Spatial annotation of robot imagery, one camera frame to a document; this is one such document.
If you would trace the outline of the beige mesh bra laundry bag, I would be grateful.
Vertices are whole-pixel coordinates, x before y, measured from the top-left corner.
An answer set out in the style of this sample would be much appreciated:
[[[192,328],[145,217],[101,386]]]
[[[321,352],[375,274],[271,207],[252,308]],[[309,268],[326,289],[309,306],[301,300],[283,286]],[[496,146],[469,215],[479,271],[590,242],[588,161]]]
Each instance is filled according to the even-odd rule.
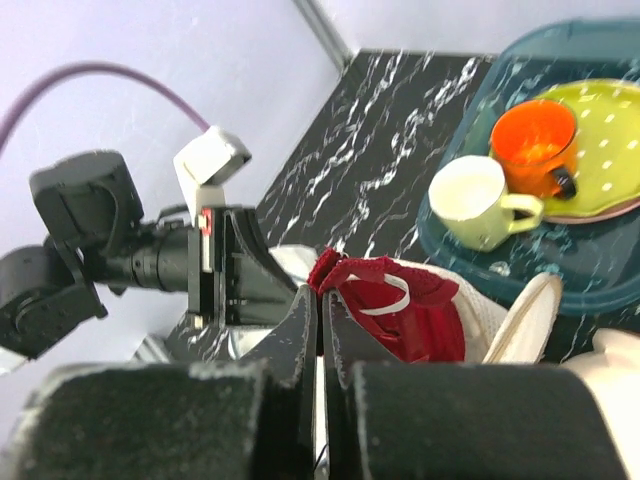
[[[274,247],[270,252],[287,274],[306,283],[322,255],[304,245]],[[531,364],[540,359],[562,295],[562,283],[557,276],[536,275],[512,305],[505,308],[482,295],[457,273],[434,265],[391,259],[403,266],[426,269],[459,284],[453,302],[461,317],[466,345],[465,358],[461,362]]]

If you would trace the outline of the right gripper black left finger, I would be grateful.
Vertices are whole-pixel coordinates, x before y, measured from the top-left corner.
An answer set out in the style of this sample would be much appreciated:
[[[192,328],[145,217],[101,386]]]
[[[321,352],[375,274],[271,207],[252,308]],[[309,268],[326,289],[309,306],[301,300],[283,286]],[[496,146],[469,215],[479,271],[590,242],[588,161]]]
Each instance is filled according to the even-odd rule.
[[[318,316],[301,287],[235,361],[78,364],[27,401],[5,479],[309,479]]]

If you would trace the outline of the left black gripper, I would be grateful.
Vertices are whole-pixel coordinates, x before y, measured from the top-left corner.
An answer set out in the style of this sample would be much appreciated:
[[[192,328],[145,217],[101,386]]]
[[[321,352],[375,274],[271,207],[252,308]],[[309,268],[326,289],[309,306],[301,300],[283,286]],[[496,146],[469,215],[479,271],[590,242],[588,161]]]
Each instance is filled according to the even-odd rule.
[[[273,328],[297,286],[269,252],[253,208],[205,207],[194,225],[146,224],[120,253],[99,257],[99,282],[188,294],[187,316],[203,323]]]

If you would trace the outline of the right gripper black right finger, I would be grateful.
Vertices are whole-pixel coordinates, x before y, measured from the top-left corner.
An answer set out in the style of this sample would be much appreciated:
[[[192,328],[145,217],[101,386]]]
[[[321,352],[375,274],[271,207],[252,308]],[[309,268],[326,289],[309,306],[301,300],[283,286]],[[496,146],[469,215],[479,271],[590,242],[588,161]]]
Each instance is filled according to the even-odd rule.
[[[553,366],[406,364],[322,300],[334,479],[623,479],[585,384]]]

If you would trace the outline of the red bra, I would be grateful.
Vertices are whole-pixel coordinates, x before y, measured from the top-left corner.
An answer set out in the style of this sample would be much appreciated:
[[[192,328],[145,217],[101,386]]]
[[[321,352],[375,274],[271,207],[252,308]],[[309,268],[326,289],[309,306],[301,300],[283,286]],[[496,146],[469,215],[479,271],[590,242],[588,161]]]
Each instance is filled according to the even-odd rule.
[[[337,290],[355,321],[406,363],[461,362],[466,345],[453,299],[459,284],[387,257],[349,257],[332,248],[307,283],[320,296]]]

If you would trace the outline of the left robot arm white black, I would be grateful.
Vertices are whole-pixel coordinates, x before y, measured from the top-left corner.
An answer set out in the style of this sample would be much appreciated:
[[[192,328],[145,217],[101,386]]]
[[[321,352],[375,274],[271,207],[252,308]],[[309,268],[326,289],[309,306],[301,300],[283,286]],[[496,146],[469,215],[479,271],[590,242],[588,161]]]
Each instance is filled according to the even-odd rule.
[[[269,252],[252,208],[229,206],[215,174],[196,205],[164,208],[146,221],[121,154],[84,153],[31,176],[43,243],[1,260],[1,369],[9,373],[50,350],[79,324],[104,318],[97,289],[183,292],[184,323],[273,327],[296,292]]]

